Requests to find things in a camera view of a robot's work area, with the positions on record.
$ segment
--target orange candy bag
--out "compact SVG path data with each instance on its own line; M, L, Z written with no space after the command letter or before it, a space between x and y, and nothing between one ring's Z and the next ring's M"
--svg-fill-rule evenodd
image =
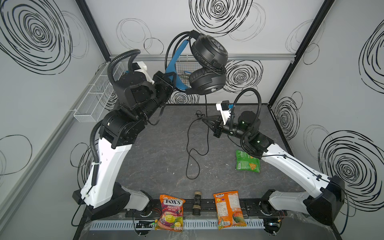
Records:
M225 227L247 226L240 207L238 191L221 192L214 194L214 197L219 230Z
M155 230L165 229L180 232L183 230L183 204L184 199L168 195L160 195L162 214L155 221Z

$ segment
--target candy bag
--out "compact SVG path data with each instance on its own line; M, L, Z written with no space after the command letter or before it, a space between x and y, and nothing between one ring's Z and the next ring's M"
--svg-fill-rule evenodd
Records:
M183 230L183 204L184 199L160 195L162 214L155 221L155 230L165 229L181 232Z
M214 197L219 230L225 227L247 226L240 207L238 191L217 193Z
M248 170L260 172L260 160L250 156L248 153L236 150L236 170Z

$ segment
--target nutrition label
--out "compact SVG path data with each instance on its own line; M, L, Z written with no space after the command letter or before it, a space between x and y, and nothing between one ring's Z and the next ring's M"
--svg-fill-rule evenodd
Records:
M216 203L217 216L225 217L228 216L227 204L225 202Z
M232 209L240 208L240 201L238 195L228 195L229 205Z

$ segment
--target wire basket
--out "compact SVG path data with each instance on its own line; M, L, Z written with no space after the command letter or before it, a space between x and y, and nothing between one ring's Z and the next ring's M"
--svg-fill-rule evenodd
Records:
M180 80L189 88L191 87L188 80L189 75L199 68L202 68L200 63L196 61L177 61L175 67L176 73L180 77Z
M112 110L116 93L108 80L107 67L107 63L101 66L95 83L73 114L79 122L97 122L105 108ZM119 62L113 69L115 81L120 79L123 72L124 66Z

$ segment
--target headphones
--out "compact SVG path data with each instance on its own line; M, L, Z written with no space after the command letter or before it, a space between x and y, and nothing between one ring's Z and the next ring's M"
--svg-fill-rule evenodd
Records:
M176 88L181 92L185 92L187 95L206 95L222 89L227 80L225 65L228 61L228 52L211 36L203 35L195 30L180 33L171 41L167 49L165 65L167 65L167 57L172 44L182 35L183 37L175 46L170 63L166 66L166 73L176 73ZM192 45L190 43L191 38L196 39ZM192 55L198 63L203 66L203 68L200 68L189 75L188 81L191 88L187 87L180 80L180 77L176 72L176 61L188 43Z

